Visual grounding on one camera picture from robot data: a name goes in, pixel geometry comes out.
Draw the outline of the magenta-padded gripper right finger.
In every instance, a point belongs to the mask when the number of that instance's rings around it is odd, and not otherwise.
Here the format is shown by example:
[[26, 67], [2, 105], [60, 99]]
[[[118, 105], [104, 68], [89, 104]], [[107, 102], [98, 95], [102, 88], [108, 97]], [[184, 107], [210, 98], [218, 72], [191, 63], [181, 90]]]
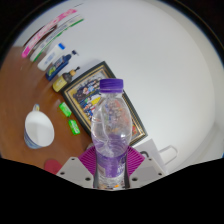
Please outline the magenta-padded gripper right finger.
[[152, 157], [145, 157], [132, 147], [128, 148], [126, 172], [130, 187], [143, 187], [165, 176]]

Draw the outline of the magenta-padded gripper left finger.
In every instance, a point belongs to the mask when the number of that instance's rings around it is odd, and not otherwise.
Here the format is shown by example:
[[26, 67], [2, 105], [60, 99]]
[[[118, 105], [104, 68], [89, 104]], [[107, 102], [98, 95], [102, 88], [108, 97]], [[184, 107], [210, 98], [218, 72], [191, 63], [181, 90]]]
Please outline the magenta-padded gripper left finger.
[[84, 188], [96, 188], [96, 171], [96, 152], [92, 146], [79, 157], [70, 157], [57, 176]]

